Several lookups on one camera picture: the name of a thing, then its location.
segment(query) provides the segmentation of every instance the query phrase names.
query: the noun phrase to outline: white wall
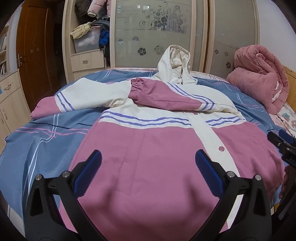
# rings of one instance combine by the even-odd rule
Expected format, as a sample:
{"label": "white wall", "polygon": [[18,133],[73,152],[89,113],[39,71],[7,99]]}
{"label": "white wall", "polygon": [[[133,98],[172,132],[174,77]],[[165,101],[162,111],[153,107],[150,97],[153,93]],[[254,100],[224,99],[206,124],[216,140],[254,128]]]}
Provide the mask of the white wall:
{"label": "white wall", "polygon": [[271,0],[257,0],[260,44],[288,68],[296,71],[296,34],[288,20]]}
{"label": "white wall", "polygon": [[10,30],[10,36],[9,36],[8,58],[9,58],[9,67],[11,72],[14,72],[18,69],[17,59],[16,59],[16,56],[17,56],[16,44],[17,44],[17,26],[18,26],[18,21],[20,19],[21,10],[22,10],[22,4],[18,6],[18,8],[15,10],[13,18],[10,21],[11,30]]}

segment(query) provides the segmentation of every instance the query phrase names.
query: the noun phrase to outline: pink and white jacket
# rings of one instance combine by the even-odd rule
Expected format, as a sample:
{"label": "pink and white jacket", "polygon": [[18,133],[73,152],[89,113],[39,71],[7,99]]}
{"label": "pink and white jacket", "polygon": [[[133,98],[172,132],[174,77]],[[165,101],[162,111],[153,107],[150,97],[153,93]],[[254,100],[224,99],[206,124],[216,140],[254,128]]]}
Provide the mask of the pink and white jacket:
{"label": "pink and white jacket", "polygon": [[[266,135],[226,95],[198,85],[189,66],[189,52],[170,46],[153,78],[109,84],[81,78],[32,112],[37,118],[109,107],[69,168],[101,151],[102,165],[79,202],[109,241],[189,240],[198,231],[218,202],[195,164],[199,149],[237,176],[260,174],[269,197],[283,181],[283,162]],[[63,205],[60,212],[74,230]]]}

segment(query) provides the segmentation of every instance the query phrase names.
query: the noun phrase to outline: drawer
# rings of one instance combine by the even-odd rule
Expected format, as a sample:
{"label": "drawer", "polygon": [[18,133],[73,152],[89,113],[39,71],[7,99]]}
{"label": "drawer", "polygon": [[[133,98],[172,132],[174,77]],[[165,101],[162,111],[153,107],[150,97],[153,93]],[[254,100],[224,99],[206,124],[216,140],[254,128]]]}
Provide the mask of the drawer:
{"label": "drawer", "polygon": [[0,94],[0,102],[8,95],[20,87],[20,79],[18,71],[10,74],[0,82],[2,93]]}
{"label": "drawer", "polygon": [[75,71],[73,72],[74,75],[74,81],[82,78],[83,76],[86,76],[88,74],[92,74],[94,72],[104,70],[105,68],[97,68],[97,69],[86,69],[86,70],[81,70],[81,71]]}
{"label": "drawer", "polygon": [[30,121],[30,111],[21,88],[0,103],[0,112],[11,132]]}
{"label": "drawer", "polygon": [[71,57],[72,71],[104,68],[104,51],[91,51]]}

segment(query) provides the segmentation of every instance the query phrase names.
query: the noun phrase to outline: folded pink comforter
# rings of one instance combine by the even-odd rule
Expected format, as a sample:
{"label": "folded pink comforter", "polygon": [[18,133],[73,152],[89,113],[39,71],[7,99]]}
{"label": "folded pink comforter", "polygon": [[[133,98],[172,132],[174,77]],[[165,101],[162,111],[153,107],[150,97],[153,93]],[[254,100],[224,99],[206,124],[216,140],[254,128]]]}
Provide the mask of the folded pink comforter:
{"label": "folded pink comforter", "polygon": [[234,54],[234,67],[227,81],[264,104],[269,114],[278,113],[288,97],[289,82],[276,56],[261,45],[242,47]]}

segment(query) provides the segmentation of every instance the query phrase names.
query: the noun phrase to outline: white hood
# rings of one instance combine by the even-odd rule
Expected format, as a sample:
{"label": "white hood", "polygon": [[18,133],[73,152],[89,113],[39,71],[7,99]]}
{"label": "white hood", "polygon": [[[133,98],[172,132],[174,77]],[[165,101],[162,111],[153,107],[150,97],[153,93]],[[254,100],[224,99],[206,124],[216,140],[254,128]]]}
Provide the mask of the white hood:
{"label": "white hood", "polygon": [[171,45],[164,52],[157,65],[158,73],[153,80],[174,84],[196,84],[190,76],[190,53],[181,46]]}

